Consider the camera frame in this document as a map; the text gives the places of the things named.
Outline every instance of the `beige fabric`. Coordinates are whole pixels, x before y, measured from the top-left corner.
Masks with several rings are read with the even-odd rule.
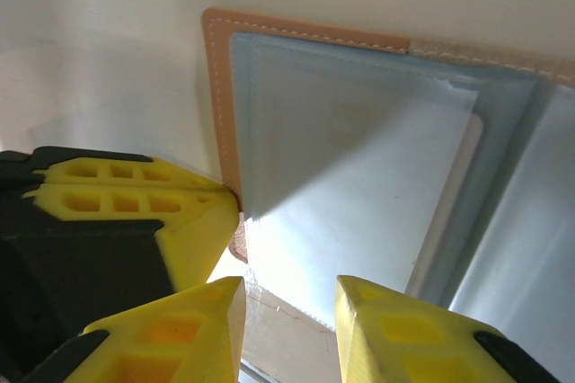
[[[563,85],[575,85],[575,60],[444,40],[411,39],[409,53],[438,61],[529,71]]]
[[[244,263],[248,263],[248,244],[245,237],[243,213],[240,213],[240,223],[238,224],[235,235],[230,241],[230,244],[227,246],[227,249],[233,257],[241,260]]]

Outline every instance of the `leather border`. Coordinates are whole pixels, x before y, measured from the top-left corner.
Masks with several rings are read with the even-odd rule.
[[[575,86],[575,60],[520,50],[460,43],[450,40],[413,38],[409,53],[452,64],[512,68],[534,73],[557,84]]]
[[[406,53],[410,44],[408,38],[396,35],[338,28],[222,8],[208,8],[202,14],[202,27],[208,55],[209,83],[222,180],[224,185],[236,194],[240,206],[242,206],[242,181],[235,134],[229,48],[230,37],[235,32],[257,32],[398,54]]]

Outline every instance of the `white wall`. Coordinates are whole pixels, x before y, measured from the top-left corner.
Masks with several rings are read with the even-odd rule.
[[[0,0],[0,145],[142,150],[218,176],[199,27],[211,5],[575,52],[575,0]]]

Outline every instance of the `white stitching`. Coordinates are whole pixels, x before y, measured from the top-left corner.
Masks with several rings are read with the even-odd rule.
[[[224,114],[222,112],[222,99],[221,90],[219,87],[219,72],[217,70],[217,55],[216,55],[216,43],[214,42],[214,21],[209,23],[209,46],[212,50],[212,57],[214,59],[214,77],[216,79],[216,107],[217,107],[217,126],[219,127],[220,141],[222,143],[222,162],[225,164],[227,161],[227,147],[226,147],[226,134],[224,132]],[[229,177],[222,177],[224,183],[229,184]]]
[[[358,45],[358,46],[363,46],[363,47],[370,47],[373,49],[388,50],[388,51],[392,51],[392,52],[396,52],[396,53],[407,52],[407,49],[396,48],[395,46],[382,46],[380,44],[375,44],[375,43],[369,44],[369,43],[365,43],[365,42],[361,42],[361,41],[355,41],[355,40],[334,39],[333,37],[329,37],[327,35],[320,35],[320,34],[312,34],[309,32],[299,32],[299,31],[286,30],[286,29],[277,28],[275,26],[259,25],[258,23],[251,23],[251,22],[233,21],[231,19],[223,19],[221,17],[215,17],[209,22],[210,29],[213,27],[214,21],[224,22],[224,23],[232,23],[234,25],[252,26],[253,28],[262,28],[264,30],[281,32],[284,34],[289,33],[289,34],[297,35],[300,37],[312,37],[314,39],[322,39],[322,40],[328,40],[328,41],[332,41],[332,42],[336,42],[336,43],[346,43],[346,44]]]
[[[545,76],[545,77],[553,77],[554,76],[555,79],[561,79],[561,80],[567,80],[567,81],[573,80],[572,76],[556,75],[553,72],[550,72],[547,70],[537,70],[534,67],[518,67],[518,66],[515,66],[513,64],[506,64],[504,62],[495,61],[493,59],[472,58],[472,57],[467,57],[466,55],[454,55],[453,53],[440,52],[438,50],[411,49],[410,52],[415,54],[415,55],[421,55],[421,56],[426,56],[426,57],[462,59],[462,60],[471,61],[471,62],[476,63],[476,64],[488,64],[491,66],[502,66],[502,67],[506,67],[506,68],[513,68],[513,69],[519,70],[519,71],[529,71],[531,73],[535,73],[537,75]]]
[[[221,101],[221,88],[220,88],[220,81],[219,81],[219,70],[217,69],[217,55],[216,55],[216,43],[214,41],[214,22],[225,22],[225,23],[232,23],[234,25],[247,25],[253,28],[261,28],[263,30],[270,30],[275,32],[281,33],[289,33],[292,35],[297,35],[300,37],[311,37],[312,39],[322,39],[328,40],[336,43],[346,43],[350,45],[358,45],[362,47],[369,47],[372,49],[380,49],[384,51],[390,51],[395,53],[405,53],[407,49],[403,48],[396,48],[394,46],[382,46],[380,44],[369,44],[363,41],[354,41],[354,40],[344,40],[344,39],[334,39],[332,37],[328,37],[325,35],[320,34],[312,34],[308,32],[298,32],[298,31],[291,31],[286,29],[276,28],[274,26],[267,26],[267,25],[259,25],[258,23],[252,22],[240,22],[240,21],[233,21],[231,19],[222,19],[221,17],[213,18],[209,21],[209,38],[210,38],[210,47],[212,51],[212,57],[214,59],[214,78],[216,80],[216,107],[217,107],[217,126],[220,131],[220,142],[222,147],[222,162],[225,164],[227,161],[227,142],[226,142],[226,134],[224,133],[224,113],[222,111],[222,101]],[[224,183],[229,183],[229,177],[225,176],[222,178]]]

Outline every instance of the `yellow plastic part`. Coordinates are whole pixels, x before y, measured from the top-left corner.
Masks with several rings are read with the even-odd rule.
[[[338,277],[335,311],[343,383],[514,381],[474,340],[501,335],[484,323],[350,276]]]
[[[143,188],[224,190],[220,183],[193,174],[161,158],[152,162],[118,161],[107,158],[75,158],[42,171],[44,183],[83,183]]]
[[[223,186],[195,189],[43,183],[24,197],[65,220],[159,219],[155,233],[173,287],[206,282],[237,229],[235,196]]]
[[[188,289],[92,323],[110,334],[65,383],[236,383],[243,278]]]

